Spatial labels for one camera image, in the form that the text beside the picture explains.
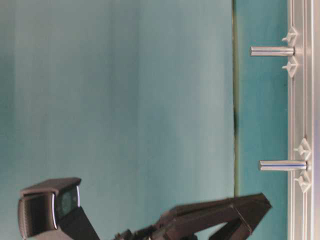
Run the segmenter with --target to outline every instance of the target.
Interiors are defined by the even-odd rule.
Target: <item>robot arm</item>
[[[100,240],[80,206],[80,178],[49,179],[21,190],[18,223],[24,239]],[[197,240],[195,233],[226,223],[209,240],[245,240],[269,211],[261,194],[180,205],[159,220],[114,240]]]

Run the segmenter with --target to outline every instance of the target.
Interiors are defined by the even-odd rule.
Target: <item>cylindrical metal rod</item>
[[[287,46],[252,46],[250,56],[282,56],[290,57],[295,54],[293,47]]]
[[[259,170],[261,171],[294,171],[307,169],[307,162],[303,160],[284,160],[284,161],[260,161]]]

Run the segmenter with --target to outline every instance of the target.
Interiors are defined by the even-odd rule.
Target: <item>vertical dark strip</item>
[[[239,193],[238,184],[238,110],[239,110],[239,66],[236,0],[232,0],[232,76],[233,76],[233,119],[234,119],[234,195]]]

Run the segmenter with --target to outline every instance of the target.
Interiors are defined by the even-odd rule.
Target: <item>teal backdrop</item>
[[[1,239],[47,178],[102,240],[234,195],[231,1],[2,0],[0,30]]]
[[[236,194],[263,192],[273,208],[250,239],[287,239],[287,173],[261,172],[259,160],[286,160],[288,75],[285,57],[250,57],[250,46],[284,46],[286,0],[235,0],[234,102]]]

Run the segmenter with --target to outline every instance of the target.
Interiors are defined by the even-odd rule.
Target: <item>black plastic part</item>
[[[23,197],[18,202],[18,224],[22,238],[54,230],[52,212],[53,193]]]

